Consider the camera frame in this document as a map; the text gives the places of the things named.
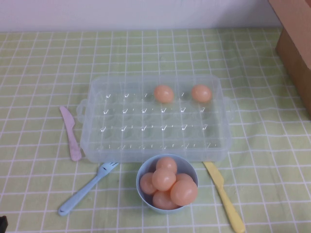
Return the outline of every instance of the brown box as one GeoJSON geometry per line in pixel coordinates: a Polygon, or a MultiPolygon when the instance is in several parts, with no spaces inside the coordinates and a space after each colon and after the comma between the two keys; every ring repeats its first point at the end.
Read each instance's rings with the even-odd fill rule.
{"type": "Polygon", "coordinates": [[[311,0],[269,0],[284,29],[276,51],[311,116],[311,0]]]}

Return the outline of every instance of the plastic cutlery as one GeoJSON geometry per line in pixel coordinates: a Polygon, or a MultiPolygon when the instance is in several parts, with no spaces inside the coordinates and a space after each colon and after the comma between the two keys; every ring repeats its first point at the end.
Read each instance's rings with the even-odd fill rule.
{"type": "Polygon", "coordinates": [[[69,198],[59,209],[58,214],[60,216],[67,215],[81,200],[82,198],[92,189],[92,187],[104,176],[106,176],[112,169],[114,169],[118,163],[104,163],[97,171],[97,175],[82,189],[76,192],[71,198],[69,198]]]}
{"type": "Polygon", "coordinates": [[[218,190],[219,196],[223,201],[225,211],[227,212],[230,224],[236,233],[244,233],[245,226],[242,222],[241,217],[235,210],[233,204],[231,203],[227,193],[224,190],[224,178],[217,169],[217,167],[212,162],[203,162],[206,169],[208,170],[210,176],[212,177],[214,184],[218,190]]]}
{"type": "Polygon", "coordinates": [[[68,111],[67,108],[64,106],[59,107],[60,112],[62,113],[64,123],[67,130],[68,135],[68,141],[69,141],[69,150],[70,150],[70,156],[73,161],[78,161],[82,158],[82,154],[79,148],[79,145],[77,143],[77,140],[73,134],[73,126],[74,126],[74,119],[71,113],[68,111]]]}

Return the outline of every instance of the clear plastic egg tray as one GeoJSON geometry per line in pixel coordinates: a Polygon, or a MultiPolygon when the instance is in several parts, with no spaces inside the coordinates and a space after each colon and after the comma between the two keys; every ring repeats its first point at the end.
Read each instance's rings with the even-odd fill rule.
{"type": "Polygon", "coordinates": [[[88,99],[77,107],[81,148],[95,163],[144,162],[161,153],[219,161],[231,146],[226,103],[219,79],[211,75],[101,77],[92,81],[88,99]],[[172,103],[155,100],[154,88],[160,84],[173,89],[172,103]],[[196,84],[211,89],[211,102],[192,100],[196,84]]]}

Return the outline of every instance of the egg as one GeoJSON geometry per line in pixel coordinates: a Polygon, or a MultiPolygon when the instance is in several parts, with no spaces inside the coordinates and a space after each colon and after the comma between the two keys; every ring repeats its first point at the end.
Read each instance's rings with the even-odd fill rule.
{"type": "Polygon", "coordinates": [[[176,175],[171,170],[159,168],[152,175],[153,186],[160,191],[169,190],[176,181],[176,175]]]}
{"type": "Polygon", "coordinates": [[[212,91],[208,86],[199,84],[195,85],[191,91],[192,98],[200,103],[210,102],[212,99],[212,91]]]}
{"type": "Polygon", "coordinates": [[[192,177],[190,175],[188,175],[188,174],[185,174],[185,173],[180,173],[180,174],[176,175],[176,182],[177,181],[181,181],[181,180],[192,181],[193,182],[192,177]]]}
{"type": "Polygon", "coordinates": [[[170,192],[167,191],[157,191],[152,198],[152,203],[154,207],[162,210],[174,210],[179,207],[174,202],[172,202],[170,192]]]}
{"type": "Polygon", "coordinates": [[[141,190],[147,195],[152,195],[157,191],[157,189],[152,184],[152,175],[152,172],[144,174],[139,182],[141,190]]]}
{"type": "Polygon", "coordinates": [[[189,205],[197,196],[198,187],[193,181],[180,180],[171,189],[171,199],[176,205],[189,205]]]}
{"type": "Polygon", "coordinates": [[[175,174],[177,173],[177,164],[174,159],[171,157],[163,157],[158,160],[156,163],[156,169],[159,168],[166,168],[168,170],[171,170],[175,174]]]}
{"type": "Polygon", "coordinates": [[[159,85],[154,90],[154,96],[160,103],[171,103],[174,100],[173,90],[166,85],[159,85]]]}

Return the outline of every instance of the bowl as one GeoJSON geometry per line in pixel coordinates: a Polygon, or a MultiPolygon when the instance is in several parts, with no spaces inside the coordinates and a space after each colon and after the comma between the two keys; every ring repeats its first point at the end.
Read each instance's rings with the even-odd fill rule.
{"type": "Polygon", "coordinates": [[[175,155],[175,154],[159,154],[156,156],[151,157],[146,162],[144,162],[141,167],[138,170],[137,176],[136,176],[136,189],[138,191],[139,196],[141,199],[147,204],[148,207],[150,207],[152,210],[160,213],[160,214],[173,214],[176,212],[181,211],[185,206],[181,206],[174,210],[162,210],[159,208],[156,208],[152,205],[152,196],[144,194],[143,191],[140,189],[140,179],[141,177],[146,174],[147,172],[154,172],[156,170],[156,163],[160,158],[163,157],[171,157],[175,160],[177,163],[177,173],[186,173],[190,175],[193,179],[193,181],[198,186],[198,175],[196,174],[193,166],[184,158],[175,155]]]}

